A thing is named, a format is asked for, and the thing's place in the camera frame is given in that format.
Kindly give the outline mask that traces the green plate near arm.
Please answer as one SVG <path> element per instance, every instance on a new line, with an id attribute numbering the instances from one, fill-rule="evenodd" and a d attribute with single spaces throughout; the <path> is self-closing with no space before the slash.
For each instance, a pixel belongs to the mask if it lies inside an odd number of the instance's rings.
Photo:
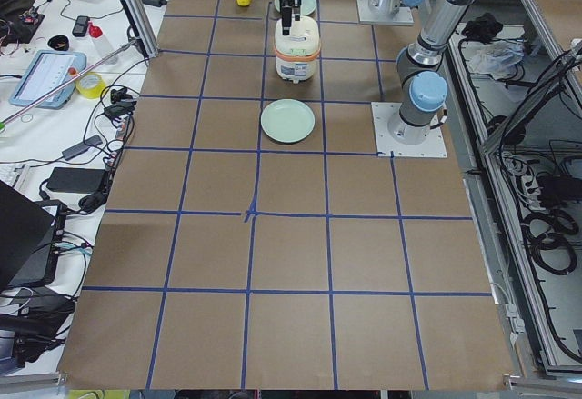
<path id="1" fill-rule="evenodd" d="M 279 0 L 274 0 L 274 7 L 276 11 L 280 12 L 280 3 Z M 301 0 L 301 7 L 300 7 L 300 14 L 304 15 L 311 15 L 316 11 L 317 2 L 316 0 Z"/>
<path id="2" fill-rule="evenodd" d="M 314 130 L 316 117 L 312 109 L 295 99 L 280 99 L 270 103 L 262 112 L 260 125 L 271 139 L 283 143 L 297 143 Z"/>

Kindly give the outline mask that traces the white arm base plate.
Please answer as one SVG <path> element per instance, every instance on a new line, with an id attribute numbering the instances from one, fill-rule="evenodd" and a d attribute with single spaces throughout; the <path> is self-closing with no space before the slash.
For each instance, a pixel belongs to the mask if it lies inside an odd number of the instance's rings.
<path id="1" fill-rule="evenodd" d="M 414 17 L 409 7 L 399 0 L 356 0 L 358 19 L 364 25 L 412 26 Z"/>
<path id="2" fill-rule="evenodd" d="M 416 127 L 400 117 L 400 103 L 371 104 L 376 153 L 381 157 L 447 158 L 438 116 L 429 125 Z"/>

